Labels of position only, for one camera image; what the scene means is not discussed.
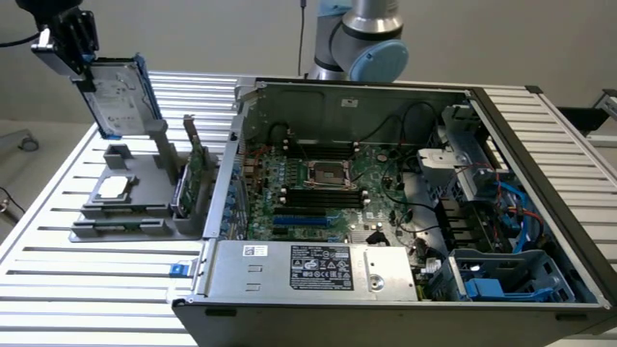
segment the slotted metal surface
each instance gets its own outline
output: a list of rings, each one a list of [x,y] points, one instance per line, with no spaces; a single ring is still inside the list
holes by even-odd
[[[616,172],[548,99],[486,90],[510,128],[610,263],[617,263]]]
[[[190,149],[181,118],[193,114],[204,144],[221,155],[236,114],[237,78],[165,72],[151,76],[176,148]],[[614,261],[617,213],[598,212],[598,205],[617,209],[614,185],[536,96],[522,87],[493,86],[486,92]],[[135,152],[155,152],[147,137],[127,137],[123,143]],[[92,127],[0,246],[0,346],[194,346],[166,304],[168,288],[182,293],[190,280],[170,280],[168,271],[170,264],[198,255],[201,243],[68,241],[68,227],[104,169],[108,144]],[[616,331],[554,346],[614,346],[613,338]]]

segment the blue pcie slot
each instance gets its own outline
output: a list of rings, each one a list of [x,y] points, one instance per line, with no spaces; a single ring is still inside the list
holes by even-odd
[[[274,217],[273,224],[276,226],[329,226],[328,218],[306,218],[306,217]]]

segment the cpu socket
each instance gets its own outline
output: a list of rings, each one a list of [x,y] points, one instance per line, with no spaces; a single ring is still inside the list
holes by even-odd
[[[350,186],[348,161],[309,161],[308,181],[316,184],[316,188],[326,186]]]

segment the warning label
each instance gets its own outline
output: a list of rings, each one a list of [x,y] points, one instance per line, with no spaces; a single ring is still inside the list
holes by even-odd
[[[290,246],[289,286],[297,291],[352,291],[349,247]]]

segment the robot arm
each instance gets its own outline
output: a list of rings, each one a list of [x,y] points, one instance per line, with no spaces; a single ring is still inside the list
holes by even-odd
[[[35,17],[40,37],[32,52],[81,91],[93,91],[89,62],[99,50],[95,16],[79,8],[81,0],[16,0]]]
[[[397,0],[321,0],[312,80],[392,82],[409,58]]]

